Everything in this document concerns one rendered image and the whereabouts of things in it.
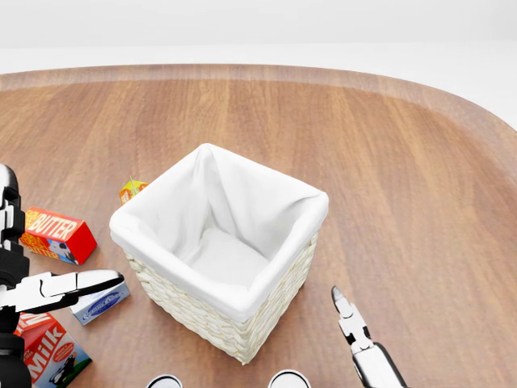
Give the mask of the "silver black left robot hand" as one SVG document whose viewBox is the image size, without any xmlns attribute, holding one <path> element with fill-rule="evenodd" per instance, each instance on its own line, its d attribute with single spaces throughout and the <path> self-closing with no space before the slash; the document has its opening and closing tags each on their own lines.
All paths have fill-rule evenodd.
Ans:
<svg viewBox="0 0 517 388">
<path fill-rule="evenodd" d="M 15 334 L 22 312 L 39 314 L 72 306 L 80 297 L 124 280 L 112 269 L 31 276 L 30 260 L 19 245 L 24 226 L 17 177 L 0 163 L 0 388 L 32 388 L 23 363 L 24 340 Z"/>
</svg>

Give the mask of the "white-lined woven basket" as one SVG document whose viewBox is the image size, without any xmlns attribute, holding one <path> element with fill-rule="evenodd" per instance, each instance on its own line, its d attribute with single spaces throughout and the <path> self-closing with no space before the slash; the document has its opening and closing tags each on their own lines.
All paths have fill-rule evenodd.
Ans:
<svg viewBox="0 0 517 388">
<path fill-rule="evenodd" d="M 109 222 L 146 294 L 248 364 L 303 286 L 327 194 L 204 143 Z"/>
</svg>

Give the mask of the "red milk carton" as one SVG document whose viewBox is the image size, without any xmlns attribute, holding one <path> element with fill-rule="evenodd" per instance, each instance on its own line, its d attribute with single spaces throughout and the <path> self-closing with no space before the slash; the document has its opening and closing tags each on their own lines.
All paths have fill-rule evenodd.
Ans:
<svg viewBox="0 0 517 388">
<path fill-rule="evenodd" d="M 90 356 L 49 313 L 22 313 L 15 334 L 23 338 L 23 362 L 32 388 L 66 388 L 91 363 Z"/>
</svg>

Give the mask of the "red butter box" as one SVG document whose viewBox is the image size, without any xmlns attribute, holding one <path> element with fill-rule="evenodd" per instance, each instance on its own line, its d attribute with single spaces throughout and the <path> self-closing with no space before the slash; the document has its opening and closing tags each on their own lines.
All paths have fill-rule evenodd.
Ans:
<svg viewBox="0 0 517 388">
<path fill-rule="evenodd" d="M 33 253 L 75 265 L 84 264 L 97 247 L 83 220 L 37 207 L 25 212 L 20 241 Z"/>
</svg>

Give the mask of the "blue white cream cheese box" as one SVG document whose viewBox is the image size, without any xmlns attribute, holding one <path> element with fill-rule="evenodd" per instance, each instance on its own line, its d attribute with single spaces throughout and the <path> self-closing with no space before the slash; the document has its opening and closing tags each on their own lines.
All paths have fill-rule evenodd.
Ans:
<svg viewBox="0 0 517 388">
<path fill-rule="evenodd" d="M 130 295 L 124 281 L 103 291 L 82 296 L 69 309 L 73 316 L 85 326 Z"/>
</svg>

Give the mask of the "small orange juice carton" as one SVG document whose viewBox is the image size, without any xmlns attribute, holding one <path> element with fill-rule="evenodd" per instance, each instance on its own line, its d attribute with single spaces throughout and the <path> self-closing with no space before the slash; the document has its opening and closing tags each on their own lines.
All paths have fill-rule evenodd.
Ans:
<svg viewBox="0 0 517 388">
<path fill-rule="evenodd" d="M 129 181 L 119 191 L 120 203 L 122 205 L 126 204 L 148 185 L 146 182 L 135 180 L 132 176 L 129 176 Z"/>
</svg>

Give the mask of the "silver-topped tin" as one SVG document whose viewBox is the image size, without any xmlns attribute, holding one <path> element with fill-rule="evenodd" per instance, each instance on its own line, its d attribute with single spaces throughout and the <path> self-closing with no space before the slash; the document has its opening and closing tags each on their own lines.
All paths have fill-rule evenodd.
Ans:
<svg viewBox="0 0 517 388">
<path fill-rule="evenodd" d="M 306 376 L 294 369 L 283 369 L 276 373 L 267 388 L 312 388 Z"/>
<path fill-rule="evenodd" d="M 183 384 L 175 375 L 162 374 L 154 377 L 145 388 L 183 388 Z"/>
</svg>

